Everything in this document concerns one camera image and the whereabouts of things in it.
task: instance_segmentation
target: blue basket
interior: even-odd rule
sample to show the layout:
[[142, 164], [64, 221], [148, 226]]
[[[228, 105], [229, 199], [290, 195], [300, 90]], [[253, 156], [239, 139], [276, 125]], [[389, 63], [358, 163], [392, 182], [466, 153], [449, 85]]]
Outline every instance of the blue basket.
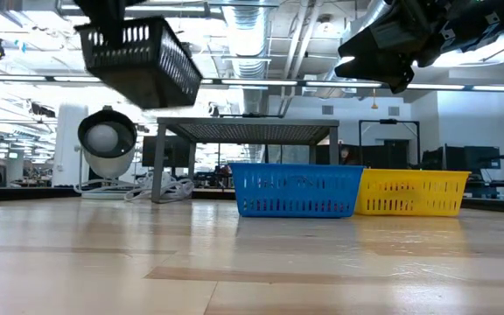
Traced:
[[245, 217], [344, 218], [354, 213], [362, 166], [230, 165]]

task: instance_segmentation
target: metal table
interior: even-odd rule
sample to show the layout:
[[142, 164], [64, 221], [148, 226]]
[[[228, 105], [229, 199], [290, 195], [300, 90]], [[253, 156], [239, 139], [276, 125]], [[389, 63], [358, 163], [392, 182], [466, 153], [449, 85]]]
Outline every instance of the metal table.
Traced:
[[151, 200], [159, 202], [165, 161], [165, 136], [169, 130], [190, 143], [188, 176], [193, 179], [196, 144], [308, 145], [309, 161], [316, 163], [316, 145], [330, 136], [330, 164], [339, 163], [337, 120], [279, 118], [174, 118], [157, 119], [157, 148]]

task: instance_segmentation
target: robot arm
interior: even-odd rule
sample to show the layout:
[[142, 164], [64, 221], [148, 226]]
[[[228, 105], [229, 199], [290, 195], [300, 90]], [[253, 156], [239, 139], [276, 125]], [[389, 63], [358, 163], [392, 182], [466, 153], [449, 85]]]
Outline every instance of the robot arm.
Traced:
[[414, 61], [427, 67], [442, 53], [472, 51], [504, 33], [504, 0], [387, 1], [387, 14], [339, 48], [339, 56], [354, 59], [337, 66], [337, 76], [381, 81], [401, 93]]
[[114, 47], [122, 45], [122, 21], [126, 7], [146, 0], [74, 0], [83, 13]]

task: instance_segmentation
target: black basket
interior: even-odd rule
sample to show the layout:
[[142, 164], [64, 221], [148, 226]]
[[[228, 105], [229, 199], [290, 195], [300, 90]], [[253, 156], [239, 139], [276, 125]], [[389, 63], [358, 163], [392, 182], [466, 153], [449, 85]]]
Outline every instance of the black basket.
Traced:
[[200, 70], [162, 17], [123, 21], [123, 44], [108, 45], [91, 24], [76, 26], [87, 70], [142, 109], [193, 105]]

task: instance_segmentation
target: round lamp head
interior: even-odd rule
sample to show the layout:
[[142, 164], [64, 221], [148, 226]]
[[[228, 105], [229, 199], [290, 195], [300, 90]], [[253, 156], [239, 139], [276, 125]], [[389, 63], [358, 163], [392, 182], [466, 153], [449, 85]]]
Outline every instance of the round lamp head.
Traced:
[[124, 114], [104, 109], [83, 119], [77, 130], [83, 154], [94, 173], [113, 179], [124, 174], [136, 148], [136, 125]]

